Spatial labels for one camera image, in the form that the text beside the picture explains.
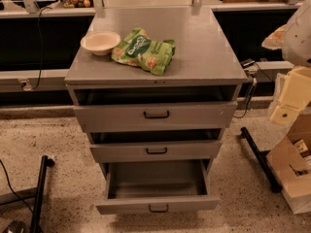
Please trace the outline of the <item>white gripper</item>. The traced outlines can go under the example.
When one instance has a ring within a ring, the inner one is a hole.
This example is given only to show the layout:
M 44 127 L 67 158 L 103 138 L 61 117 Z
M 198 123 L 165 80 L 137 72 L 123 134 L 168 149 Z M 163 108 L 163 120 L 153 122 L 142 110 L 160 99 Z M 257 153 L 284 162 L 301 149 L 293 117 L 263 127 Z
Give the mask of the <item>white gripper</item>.
M 280 50 L 284 47 L 286 25 L 278 27 L 267 36 L 261 45 L 268 50 Z M 293 123 L 299 112 L 311 102 L 311 69 L 293 68 L 285 77 L 279 105 L 273 110 L 270 120 L 276 124 Z

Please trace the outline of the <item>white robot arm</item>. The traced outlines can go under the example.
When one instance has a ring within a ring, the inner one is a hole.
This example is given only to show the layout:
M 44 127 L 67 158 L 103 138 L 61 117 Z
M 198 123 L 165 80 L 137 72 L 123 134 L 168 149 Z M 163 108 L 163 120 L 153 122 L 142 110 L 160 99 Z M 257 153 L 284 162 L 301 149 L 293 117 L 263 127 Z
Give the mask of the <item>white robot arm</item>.
M 261 45 L 281 50 L 292 63 L 270 120 L 290 124 L 311 101 L 311 0 L 305 0 L 288 22 L 266 37 Z

